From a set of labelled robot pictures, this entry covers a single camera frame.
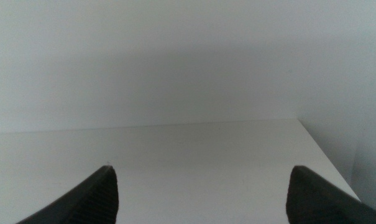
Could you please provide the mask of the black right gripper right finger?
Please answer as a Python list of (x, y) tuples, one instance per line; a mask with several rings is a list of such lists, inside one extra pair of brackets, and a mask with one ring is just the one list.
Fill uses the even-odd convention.
[(376, 224), (376, 210), (306, 166), (292, 169), (286, 213), (292, 224)]

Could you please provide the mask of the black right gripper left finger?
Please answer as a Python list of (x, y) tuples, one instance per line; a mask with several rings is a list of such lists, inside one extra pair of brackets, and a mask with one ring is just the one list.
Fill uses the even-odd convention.
[(18, 224), (115, 224), (118, 210), (117, 175), (107, 165)]

